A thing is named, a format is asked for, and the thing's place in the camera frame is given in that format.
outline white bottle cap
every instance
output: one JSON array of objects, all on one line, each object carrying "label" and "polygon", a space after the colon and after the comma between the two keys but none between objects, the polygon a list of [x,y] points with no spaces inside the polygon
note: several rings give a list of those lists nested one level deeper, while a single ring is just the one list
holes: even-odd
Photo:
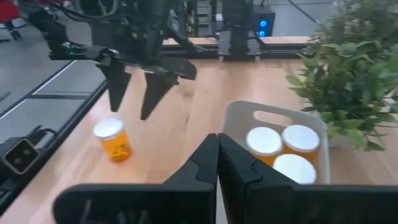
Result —
[{"label": "white bottle cap", "polygon": [[295,154],[278,156],[273,168],[299,184],[313,184],[317,179],[314,166],[308,160]]},{"label": "white bottle cap", "polygon": [[285,128],[282,138],[287,147],[304,153],[313,152],[320,144],[320,138],[314,130],[298,124]]},{"label": "white bottle cap", "polygon": [[256,127],[246,136],[249,149],[260,156],[273,156],[282,150],[282,139],[271,128]]},{"label": "white bottle cap", "polygon": [[100,121],[94,128],[94,135],[102,140],[116,138],[123,131],[123,122],[117,118],[108,118]]}]

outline wooden table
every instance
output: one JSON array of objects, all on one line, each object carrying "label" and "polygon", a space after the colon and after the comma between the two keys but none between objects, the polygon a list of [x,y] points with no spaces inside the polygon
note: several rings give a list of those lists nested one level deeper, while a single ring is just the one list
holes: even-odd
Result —
[{"label": "wooden table", "polygon": [[[266,42],[302,42],[303,37],[273,37]],[[208,44],[212,40],[200,39]],[[140,111],[145,90],[143,71],[127,68],[132,78],[119,110],[134,154],[120,164],[110,163],[91,133],[109,112],[105,93],[0,218],[2,224],[50,224],[52,202],[65,188],[81,183],[161,183],[192,154],[208,133],[221,131],[225,109],[234,100],[247,100],[299,110],[303,99],[288,89],[285,76],[301,68],[298,60],[228,62],[194,60],[196,81],[181,80],[164,97],[147,121]],[[272,118],[283,124],[282,119]],[[332,182],[397,184],[398,152],[393,131],[386,152],[333,149]]]}]

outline blue light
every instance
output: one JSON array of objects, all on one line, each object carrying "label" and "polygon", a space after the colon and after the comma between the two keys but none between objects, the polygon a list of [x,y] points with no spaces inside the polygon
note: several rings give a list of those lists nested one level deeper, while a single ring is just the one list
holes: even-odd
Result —
[{"label": "blue light", "polygon": [[261,21],[260,21],[260,26],[261,26],[261,27],[266,27],[266,26],[267,26],[267,21],[261,20]]}]

